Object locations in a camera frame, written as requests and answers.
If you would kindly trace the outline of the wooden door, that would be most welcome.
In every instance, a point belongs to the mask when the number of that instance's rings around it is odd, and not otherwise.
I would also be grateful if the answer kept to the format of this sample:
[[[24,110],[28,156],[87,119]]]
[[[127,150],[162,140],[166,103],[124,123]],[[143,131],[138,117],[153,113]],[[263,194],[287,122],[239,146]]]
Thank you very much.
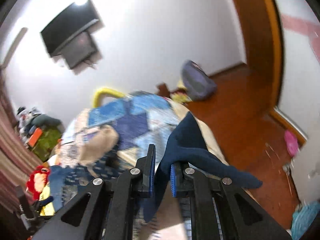
[[[233,0],[244,37],[247,64],[271,85],[269,106],[279,101],[283,36],[275,0]]]

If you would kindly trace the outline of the grey green pillow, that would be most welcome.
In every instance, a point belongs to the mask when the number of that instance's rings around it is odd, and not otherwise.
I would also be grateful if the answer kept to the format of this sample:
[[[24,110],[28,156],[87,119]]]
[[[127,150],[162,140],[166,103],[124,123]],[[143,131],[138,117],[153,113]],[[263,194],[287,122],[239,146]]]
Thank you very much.
[[[36,127],[42,127],[42,126],[53,126],[57,127],[61,124],[61,121],[56,118],[52,118],[48,115],[41,114],[35,117],[32,121],[31,124]]]

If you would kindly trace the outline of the pink slipper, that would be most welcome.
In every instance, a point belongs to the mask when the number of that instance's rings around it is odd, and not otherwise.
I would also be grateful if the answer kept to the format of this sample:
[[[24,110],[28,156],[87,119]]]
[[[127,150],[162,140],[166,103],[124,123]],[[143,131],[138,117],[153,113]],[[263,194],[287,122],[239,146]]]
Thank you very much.
[[[284,133],[284,140],[289,155],[295,157],[299,152],[299,144],[296,136],[289,130],[286,130]]]

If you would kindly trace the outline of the white wardrobe door with hearts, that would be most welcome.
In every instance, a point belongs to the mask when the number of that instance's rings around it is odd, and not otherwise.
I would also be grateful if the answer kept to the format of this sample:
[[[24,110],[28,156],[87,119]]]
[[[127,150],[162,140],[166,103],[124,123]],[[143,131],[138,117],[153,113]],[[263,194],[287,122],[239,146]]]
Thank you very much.
[[[302,204],[319,199],[319,20],[307,0],[275,0],[284,71],[275,110],[302,136],[291,176]]]

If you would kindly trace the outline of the orange box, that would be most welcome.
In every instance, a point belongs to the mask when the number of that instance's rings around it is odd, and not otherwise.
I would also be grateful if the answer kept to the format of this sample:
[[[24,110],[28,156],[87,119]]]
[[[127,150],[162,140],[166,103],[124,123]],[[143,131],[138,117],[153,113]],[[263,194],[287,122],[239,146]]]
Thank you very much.
[[[42,135],[43,131],[39,127],[35,129],[32,136],[29,138],[28,145],[30,147],[34,147],[37,141],[39,140],[40,136]]]

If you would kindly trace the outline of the clutter pile of clothes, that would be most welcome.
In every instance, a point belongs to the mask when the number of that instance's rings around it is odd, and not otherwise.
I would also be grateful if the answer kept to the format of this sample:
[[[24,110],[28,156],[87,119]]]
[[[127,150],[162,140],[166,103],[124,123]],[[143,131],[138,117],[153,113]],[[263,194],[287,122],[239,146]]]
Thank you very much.
[[[42,113],[35,107],[31,110],[28,110],[25,107],[20,107],[17,110],[19,134],[24,143],[31,137],[36,129],[36,126],[33,124],[33,120],[41,114]]]

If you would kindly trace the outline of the large black wall television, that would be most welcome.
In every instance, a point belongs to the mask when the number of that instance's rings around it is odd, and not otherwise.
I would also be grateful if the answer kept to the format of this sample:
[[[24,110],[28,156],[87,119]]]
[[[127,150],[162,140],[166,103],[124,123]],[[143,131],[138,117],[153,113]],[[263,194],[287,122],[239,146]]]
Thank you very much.
[[[47,53],[59,55],[69,41],[97,22],[99,16],[91,0],[70,4],[41,31]]]

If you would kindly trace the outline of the yellow bed headboard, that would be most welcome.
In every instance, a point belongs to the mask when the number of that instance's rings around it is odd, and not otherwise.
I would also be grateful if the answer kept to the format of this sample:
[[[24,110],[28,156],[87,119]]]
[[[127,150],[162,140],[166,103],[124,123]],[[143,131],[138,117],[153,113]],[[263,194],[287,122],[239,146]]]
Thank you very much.
[[[95,89],[93,93],[92,108],[100,107],[102,99],[105,96],[118,99],[118,98],[123,98],[125,94],[111,88],[98,87],[97,89]]]

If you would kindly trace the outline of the grey backpack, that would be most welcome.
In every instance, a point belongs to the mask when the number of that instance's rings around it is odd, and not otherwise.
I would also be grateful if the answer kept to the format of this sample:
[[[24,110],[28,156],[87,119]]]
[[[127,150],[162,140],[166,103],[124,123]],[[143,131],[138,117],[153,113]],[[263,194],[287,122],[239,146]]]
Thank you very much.
[[[185,61],[181,70],[182,82],[189,98],[193,101],[204,100],[215,93],[216,83],[191,60]]]

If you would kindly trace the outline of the blue patchwork bedspread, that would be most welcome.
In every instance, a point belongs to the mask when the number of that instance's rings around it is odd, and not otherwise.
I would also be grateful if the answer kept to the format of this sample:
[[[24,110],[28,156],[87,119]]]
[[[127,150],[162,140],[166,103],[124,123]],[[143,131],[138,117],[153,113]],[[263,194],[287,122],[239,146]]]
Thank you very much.
[[[84,109],[68,125],[57,148],[60,167],[52,178],[53,207],[61,209],[94,178],[117,178],[156,146],[156,163],[167,140],[188,109],[168,98],[136,92],[103,106]],[[118,142],[107,152],[81,161],[80,155],[101,132],[117,133]]]

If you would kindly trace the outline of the small black wall monitor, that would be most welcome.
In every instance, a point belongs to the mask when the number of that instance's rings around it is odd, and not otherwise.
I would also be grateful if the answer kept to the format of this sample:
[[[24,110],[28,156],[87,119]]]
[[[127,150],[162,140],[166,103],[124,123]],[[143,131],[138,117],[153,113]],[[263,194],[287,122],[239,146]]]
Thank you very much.
[[[61,55],[65,59],[69,69],[74,69],[80,63],[89,58],[98,51],[91,35],[84,31],[73,38],[61,50]]]

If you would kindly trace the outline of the navy patterned hooded jacket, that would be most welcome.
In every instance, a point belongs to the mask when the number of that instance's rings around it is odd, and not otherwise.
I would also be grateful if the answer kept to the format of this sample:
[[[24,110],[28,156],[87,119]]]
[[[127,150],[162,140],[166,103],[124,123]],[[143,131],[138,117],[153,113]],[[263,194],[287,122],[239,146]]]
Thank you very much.
[[[112,179],[124,172],[123,168],[117,170],[107,166],[105,163],[109,157],[109,154],[104,154],[97,161],[85,166],[80,164],[74,167],[52,166],[49,183],[54,210],[61,209],[94,178]],[[145,221],[150,221],[158,210],[170,180],[171,166],[180,161],[186,161],[219,178],[229,177],[237,186],[245,189],[257,189],[263,184],[252,174],[225,165],[218,157],[211,154],[199,124],[191,113],[187,113],[167,140],[164,155],[155,173],[154,195],[143,205]]]

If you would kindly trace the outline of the striped red curtain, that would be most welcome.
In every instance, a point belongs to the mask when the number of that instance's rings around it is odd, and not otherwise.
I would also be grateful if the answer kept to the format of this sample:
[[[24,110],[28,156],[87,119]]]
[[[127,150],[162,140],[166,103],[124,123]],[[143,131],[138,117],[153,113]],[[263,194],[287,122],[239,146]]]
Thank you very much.
[[[1,205],[10,212],[19,209],[15,188],[21,186],[25,190],[29,176],[41,164],[25,148],[16,128],[17,120],[1,78]]]

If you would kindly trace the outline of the red plush toy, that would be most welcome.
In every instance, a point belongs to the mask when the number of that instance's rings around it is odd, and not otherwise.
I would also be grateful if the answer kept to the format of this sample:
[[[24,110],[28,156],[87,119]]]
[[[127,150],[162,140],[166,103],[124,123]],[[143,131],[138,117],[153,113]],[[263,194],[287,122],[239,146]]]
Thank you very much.
[[[32,194],[33,200],[39,200],[40,194],[48,183],[50,169],[45,166],[38,166],[26,182],[26,191]]]

